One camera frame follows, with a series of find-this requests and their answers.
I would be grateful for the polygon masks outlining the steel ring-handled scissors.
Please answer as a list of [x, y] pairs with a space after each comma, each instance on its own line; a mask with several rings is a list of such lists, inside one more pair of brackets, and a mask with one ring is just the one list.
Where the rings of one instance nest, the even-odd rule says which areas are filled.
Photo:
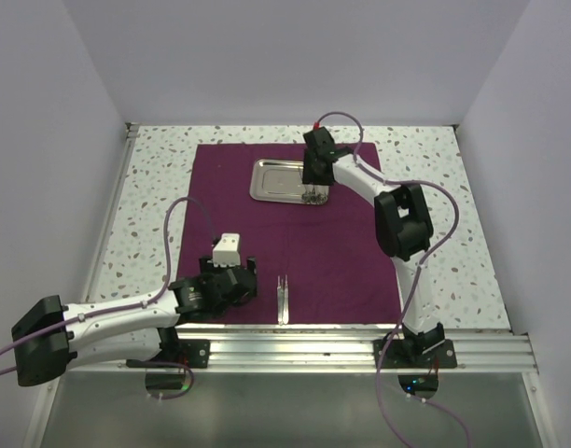
[[304, 193], [301, 196], [305, 204], [313, 204], [314, 201], [314, 186], [304, 185]]

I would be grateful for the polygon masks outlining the steel scalpel handle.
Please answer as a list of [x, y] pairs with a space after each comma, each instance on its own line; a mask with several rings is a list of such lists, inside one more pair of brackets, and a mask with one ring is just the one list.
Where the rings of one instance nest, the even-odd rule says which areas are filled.
[[277, 323], [284, 325], [283, 309], [284, 309], [284, 281], [280, 275], [277, 276]]
[[289, 284], [288, 276], [286, 275], [283, 283], [283, 309], [282, 309], [282, 324], [289, 323]]

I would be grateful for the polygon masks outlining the purple cloth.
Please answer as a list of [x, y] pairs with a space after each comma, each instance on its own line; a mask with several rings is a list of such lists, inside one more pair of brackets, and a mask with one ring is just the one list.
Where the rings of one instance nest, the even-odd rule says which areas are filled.
[[400, 314], [392, 262], [379, 248], [371, 205], [335, 185], [324, 205], [260, 202], [250, 196], [261, 159], [301, 161], [302, 144], [200, 145], [191, 171], [189, 204], [177, 267], [199, 273], [210, 233], [238, 233], [243, 258], [258, 268], [258, 296], [231, 308], [224, 324], [274, 324], [277, 283], [288, 279], [292, 324], [393, 324]]

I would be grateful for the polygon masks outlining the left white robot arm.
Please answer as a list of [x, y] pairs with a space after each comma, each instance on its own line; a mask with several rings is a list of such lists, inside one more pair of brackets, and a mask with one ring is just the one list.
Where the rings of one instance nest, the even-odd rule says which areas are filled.
[[215, 265], [200, 259], [194, 277], [167, 288], [110, 302], [39, 300], [11, 329], [17, 382], [42, 385], [87, 364], [126, 359], [163, 367], [180, 358], [176, 327], [206, 323], [242, 307], [258, 293], [257, 261]]

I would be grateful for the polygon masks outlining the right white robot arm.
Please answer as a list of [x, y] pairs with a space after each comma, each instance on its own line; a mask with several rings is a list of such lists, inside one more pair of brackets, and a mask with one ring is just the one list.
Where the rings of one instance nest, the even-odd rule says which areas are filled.
[[422, 257], [431, 247], [432, 220], [422, 187], [396, 184], [349, 147], [338, 147], [331, 133], [316, 124], [303, 135], [302, 182], [305, 185], [339, 184], [373, 206], [379, 248], [393, 262], [403, 299], [402, 338], [393, 340], [387, 353], [403, 357], [413, 366], [424, 366], [445, 341]]

